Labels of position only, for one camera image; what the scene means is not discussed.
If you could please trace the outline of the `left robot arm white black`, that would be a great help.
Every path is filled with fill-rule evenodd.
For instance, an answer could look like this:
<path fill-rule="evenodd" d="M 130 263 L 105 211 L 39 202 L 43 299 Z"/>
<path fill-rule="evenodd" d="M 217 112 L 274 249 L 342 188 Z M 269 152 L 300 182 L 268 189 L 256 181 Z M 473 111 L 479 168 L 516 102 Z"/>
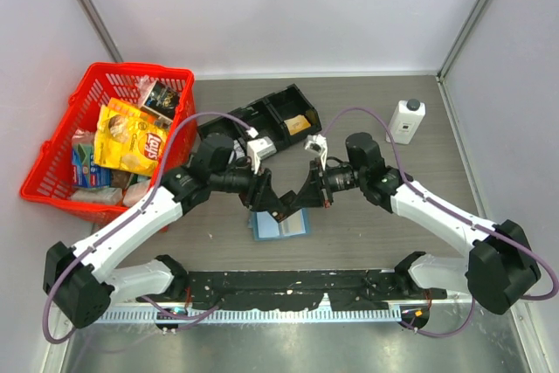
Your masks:
<path fill-rule="evenodd" d="M 169 224 L 205 203 L 214 191 L 238 194 L 250 209 L 275 212 L 268 172 L 261 162 L 273 150 L 267 137 L 251 140 L 245 155 L 233 159 L 233 141 L 225 135 L 204 139 L 183 166 L 168 171 L 113 222 L 72 246 L 58 242 L 45 256 L 43 289 L 77 329 L 96 322 L 113 304 L 136 298 L 180 300 L 188 274 L 169 255 L 122 268 L 121 262 Z"/>

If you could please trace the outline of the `blue leather card holder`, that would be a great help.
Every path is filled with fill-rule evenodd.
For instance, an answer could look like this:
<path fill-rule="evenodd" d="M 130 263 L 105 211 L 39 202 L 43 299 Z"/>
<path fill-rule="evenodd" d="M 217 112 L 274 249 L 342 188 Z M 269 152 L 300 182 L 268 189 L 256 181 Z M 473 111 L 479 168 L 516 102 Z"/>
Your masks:
<path fill-rule="evenodd" d="M 277 222 L 267 212 L 253 212 L 248 226 L 252 229 L 256 241 L 269 241 L 306 236 L 310 233 L 310 224 L 306 209 L 297 211 L 282 222 Z"/>

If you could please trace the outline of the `gold card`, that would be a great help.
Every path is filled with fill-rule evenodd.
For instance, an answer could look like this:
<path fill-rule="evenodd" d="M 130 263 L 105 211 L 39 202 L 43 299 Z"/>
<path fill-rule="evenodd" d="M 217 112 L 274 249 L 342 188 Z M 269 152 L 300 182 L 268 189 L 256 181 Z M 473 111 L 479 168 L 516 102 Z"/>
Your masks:
<path fill-rule="evenodd" d="M 298 133 L 311 128 L 312 125 L 303 114 L 295 115 L 292 118 L 284 120 L 287 131 L 291 136 L 297 135 Z"/>

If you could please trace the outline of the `dark card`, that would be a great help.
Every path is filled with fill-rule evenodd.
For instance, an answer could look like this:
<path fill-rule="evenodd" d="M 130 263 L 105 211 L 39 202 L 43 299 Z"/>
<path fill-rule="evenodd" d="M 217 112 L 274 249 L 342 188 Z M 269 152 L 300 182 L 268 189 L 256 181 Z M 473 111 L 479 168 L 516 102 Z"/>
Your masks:
<path fill-rule="evenodd" d="M 299 211 L 300 208 L 292 204 L 280 204 L 280 206 L 271 212 L 272 217 L 278 223 L 291 217 L 294 213 Z"/>

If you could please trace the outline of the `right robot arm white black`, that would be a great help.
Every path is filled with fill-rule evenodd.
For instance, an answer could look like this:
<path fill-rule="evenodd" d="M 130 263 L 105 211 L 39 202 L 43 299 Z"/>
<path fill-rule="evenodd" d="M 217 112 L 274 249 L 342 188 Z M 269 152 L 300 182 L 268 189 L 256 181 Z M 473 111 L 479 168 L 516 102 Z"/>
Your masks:
<path fill-rule="evenodd" d="M 337 192 L 358 189 L 371 204 L 414 222 L 455 249 L 457 258 L 415 252 L 394 278 L 399 295 L 417 297 L 427 288 L 470 294 L 482 307 L 504 314 L 541 278 L 522 228 L 511 220 L 496 224 L 430 193 L 409 175 L 386 164 L 368 133 L 350 135 L 348 159 L 328 155 L 327 140 L 310 135 L 305 150 L 316 157 L 290 208 L 328 207 Z"/>

